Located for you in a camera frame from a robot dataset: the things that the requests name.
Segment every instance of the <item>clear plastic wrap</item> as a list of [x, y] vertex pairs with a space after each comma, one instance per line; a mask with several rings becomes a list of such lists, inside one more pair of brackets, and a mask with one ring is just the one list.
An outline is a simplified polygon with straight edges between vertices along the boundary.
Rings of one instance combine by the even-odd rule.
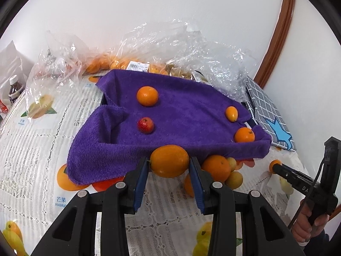
[[9, 92], [10, 77], [17, 75], [18, 81], [25, 86], [27, 76], [23, 73], [23, 64], [13, 41], [0, 52], [0, 115], [11, 108]]
[[47, 33], [48, 49], [33, 66], [25, 89], [28, 118], [39, 118], [52, 111], [53, 101], [61, 92], [76, 91], [79, 75], [84, 72], [88, 47], [76, 36]]
[[143, 24], [126, 34], [110, 68], [127, 69], [130, 61], [148, 63], [148, 72], [208, 83], [241, 102], [248, 70], [256, 65], [248, 54], [207, 41], [195, 21], [174, 20]]

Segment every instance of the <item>orange fruit print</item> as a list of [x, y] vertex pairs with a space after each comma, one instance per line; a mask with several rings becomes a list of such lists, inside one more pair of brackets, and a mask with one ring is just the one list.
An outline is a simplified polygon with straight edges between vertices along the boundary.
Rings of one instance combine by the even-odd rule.
[[85, 189], [90, 185], [76, 185], [73, 183], [67, 173], [66, 173], [66, 164], [63, 165], [57, 173], [57, 183], [58, 186], [61, 187], [65, 191], [80, 191], [81, 189]]
[[105, 180], [105, 181], [101, 181], [101, 182], [97, 182], [97, 183], [92, 183], [92, 186], [98, 192], [106, 191], [113, 184], [116, 184], [117, 182], [121, 182], [121, 181], [123, 181], [123, 179], [124, 179], [124, 176], [123, 177], [117, 177], [117, 178], [113, 178], [113, 179], [109, 179], [109, 180]]

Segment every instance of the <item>orange in plastic bag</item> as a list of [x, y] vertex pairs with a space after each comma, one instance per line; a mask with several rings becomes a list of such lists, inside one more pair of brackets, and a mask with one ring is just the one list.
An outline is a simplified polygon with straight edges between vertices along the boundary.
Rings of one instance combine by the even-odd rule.
[[94, 58], [88, 65], [88, 68], [86, 69], [86, 73], [95, 74], [100, 70], [100, 67], [101, 67], [101, 64], [100, 64], [99, 58]]

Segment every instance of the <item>white wall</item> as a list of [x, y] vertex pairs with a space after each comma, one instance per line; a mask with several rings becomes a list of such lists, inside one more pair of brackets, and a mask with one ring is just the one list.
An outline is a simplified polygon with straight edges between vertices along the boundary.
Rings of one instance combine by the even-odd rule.
[[11, 40], [32, 64], [44, 33], [76, 34], [89, 47], [108, 48], [144, 22], [195, 18], [209, 40], [250, 49], [260, 63], [282, 0], [30, 0], [0, 39]]
[[[308, 0], [296, 0], [294, 16], [265, 92], [278, 106], [302, 163], [315, 176], [324, 142], [341, 139], [341, 46]], [[341, 198], [341, 180], [337, 189]]]

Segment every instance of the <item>bottle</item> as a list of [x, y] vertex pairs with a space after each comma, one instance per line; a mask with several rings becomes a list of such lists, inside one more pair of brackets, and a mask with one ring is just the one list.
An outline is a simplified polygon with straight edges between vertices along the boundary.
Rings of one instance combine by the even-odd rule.
[[10, 84], [11, 84], [11, 89], [10, 89], [10, 94], [8, 95], [8, 97], [10, 98], [11, 104], [13, 105], [14, 102], [20, 96], [20, 94], [23, 93], [23, 85], [18, 82], [17, 75], [14, 75], [10, 78]]

